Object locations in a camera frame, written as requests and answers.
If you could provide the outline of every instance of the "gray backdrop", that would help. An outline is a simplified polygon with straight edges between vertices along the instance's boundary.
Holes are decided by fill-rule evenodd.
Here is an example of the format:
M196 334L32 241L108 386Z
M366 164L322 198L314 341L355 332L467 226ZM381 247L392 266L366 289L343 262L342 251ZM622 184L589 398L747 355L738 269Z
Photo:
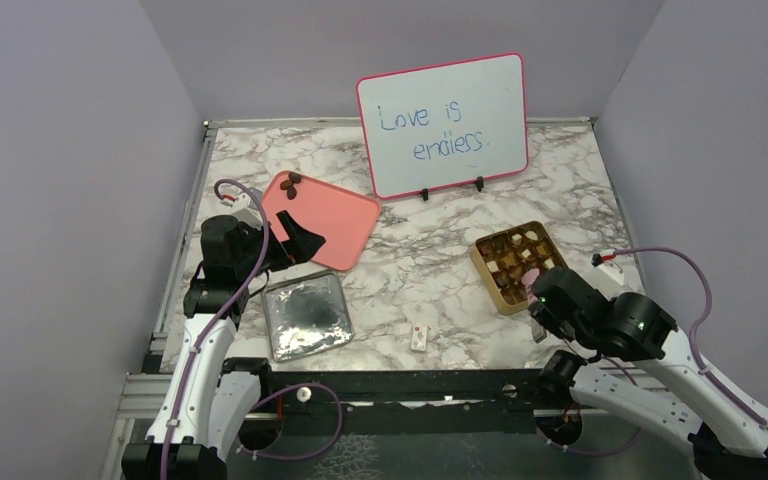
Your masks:
M528 115L599 115L663 0L142 0L210 120L357 116L365 75L518 51Z
M667 1L596 133L636 243L708 274L703 351L768 405L768 2ZM699 282L651 255L648 288L688 327Z
M98 478L200 121L136 1L0 1L0 479Z

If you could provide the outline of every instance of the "small white box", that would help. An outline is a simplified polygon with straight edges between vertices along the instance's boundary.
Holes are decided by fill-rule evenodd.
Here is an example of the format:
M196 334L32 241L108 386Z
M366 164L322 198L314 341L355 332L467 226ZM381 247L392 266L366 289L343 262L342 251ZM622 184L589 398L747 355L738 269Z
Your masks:
M411 332L411 350L414 352L424 352L425 342L428 340L428 327L413 327Z

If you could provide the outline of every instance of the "pink tray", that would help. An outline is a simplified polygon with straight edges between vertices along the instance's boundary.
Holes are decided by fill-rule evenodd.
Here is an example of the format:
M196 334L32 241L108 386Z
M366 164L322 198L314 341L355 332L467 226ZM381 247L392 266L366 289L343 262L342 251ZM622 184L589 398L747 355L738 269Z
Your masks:
M381 205L373 198L305 175L295 186L298 195L290 200L279 187L289 173L275 175L263 194L263 208L275 236L282 242L288 238L276 217L286 210L299 225L325 237L314 262L340 271L352 268L375 228Z

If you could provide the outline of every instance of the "whiteboard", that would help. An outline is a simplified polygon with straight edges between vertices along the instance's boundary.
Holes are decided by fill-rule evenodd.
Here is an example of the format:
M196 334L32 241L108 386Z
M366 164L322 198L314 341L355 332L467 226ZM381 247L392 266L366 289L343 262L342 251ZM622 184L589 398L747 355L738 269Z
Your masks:
M523 171L524 91L518 53L362 78L358 106L375 194Z

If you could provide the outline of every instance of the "marble surface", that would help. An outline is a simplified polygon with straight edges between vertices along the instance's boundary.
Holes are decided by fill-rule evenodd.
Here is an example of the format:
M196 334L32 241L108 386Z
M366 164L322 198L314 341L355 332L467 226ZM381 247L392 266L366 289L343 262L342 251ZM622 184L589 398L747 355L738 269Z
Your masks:
M358 264L341 273L354 339L343 347L285 363L276 370L421 370L540 367L560 348L535 344L529 316L498 314L469 259L469 247L490 233L542 222L570 268L585 271L594 252L629 245L608 175L589 126L529 126L532 157L518 175L487 182L483 192L458 187L383 202L381 217ZM373 195L363 133L358 127L228 128L216 138L202 189L179 301L169 325L162 371L174 369L182 341L181 298L201 259L201 222L232 213L213 194L220 178L265 189L273 176L296 170ZM642 291L634 259L618 259L628 286ZM272 276L301 277L305 264ZM410 351L410 330L429 327L427 351ZM260 298L253 298L227 356L271 358Z

